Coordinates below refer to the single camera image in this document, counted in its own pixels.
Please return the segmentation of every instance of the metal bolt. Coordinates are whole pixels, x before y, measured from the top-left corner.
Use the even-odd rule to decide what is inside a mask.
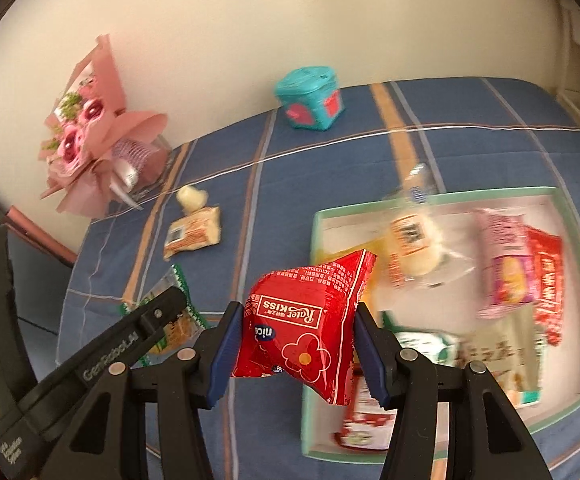
[[[189,361],[190,359],[194,359],[196,355],[194,348],[182,348],[177,352],[177,358],[181,361]]]
[[[401,350],[401,352],[399,352],[399,355],[401,356],[401,359],[405,359],[406,361],[414,361],[419,354],[417,354],[415,349],[404,348]]]
[[[112,375],[121,375],[125,371],[125,365],[117,361],[116,363],[112,363],[107,371]]]
[[[472,361],[470,362],[470,370],[476,374],[483,374],[487,368],[486,365],[484,365],[481,361]]]

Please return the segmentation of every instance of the teal box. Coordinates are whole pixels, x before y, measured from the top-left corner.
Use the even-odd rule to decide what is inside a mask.
[[[327,130],[343,111],[337,76],[329,66],[292,70],[275,86],[293,128]]]

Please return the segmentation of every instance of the pink wrapping paper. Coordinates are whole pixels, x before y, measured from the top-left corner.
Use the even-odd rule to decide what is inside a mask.
[[[127,112],[125,94],[121,87],[114,57],[110,48],[109,36],[96,38],[97,46],[79,62],[70,76],[62,96],[65,95],[79,78],[88,64],[96,78],[95,91],[103,102],[103,112],[96,118],[82,124],[81,116],[74,121],[63,121],[54,113],[60,100],[55,102],[52,113],[45,119],[45,125],[56,135],[55,139],[41,144],[39,158],[48,162],[48,189],[42,193],[44,198],[65,189],[66,194],[57,207],[59,212],[71,212],[90,218],[102,218],[107,205],[114,199],[110,183],[118,179],[113,170],[112,147],[120,139],[130,139],[151,144],[167,124],[167,115],[157,112]],[[68,161],[63,158],[62,147],[52,149],[52,142],[66,137],[68,131],[77,131],[75,138],[79,151],[76,158]],[[149,176],[142,176],[142,184],[151,184],[161,174],[156,166],[165,165],[167,154],[154,157]]]

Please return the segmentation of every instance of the blue tablecloth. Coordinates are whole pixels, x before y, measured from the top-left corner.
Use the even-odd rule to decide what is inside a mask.
[[[173,258],[210,319],[261,274],[308,263],[315,212],[381,199],[417,160],[432,168],[440,192],[558,186],[580,217],[580,130],[537,86],[424,79],[345,88],[342,97],[346,110],[327,132],[293,130],[273,110],[185,144],[142,211],[115,205],[92,222],[65,299],[57,361],[116,322],[122,297],[140,298],[166,272],[164,237],[182,215],[174,192],[184,184],[221,206],[221,243]],[[216,478],[379,477],[378,466],[302,457],[300,420],[298,382],[284,374],[232,380],[219,405],[201,413]],[[580,478],[580,408],[535,439],[554,478]],[[157,475],[153,412],[148,441]]]

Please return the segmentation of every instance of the teal lid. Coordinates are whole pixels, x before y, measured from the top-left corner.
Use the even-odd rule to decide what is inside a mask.
[[[335,77],[329,66],[304,66],[292,70],[275,86],[277,95],[302,95],[318,90]]]

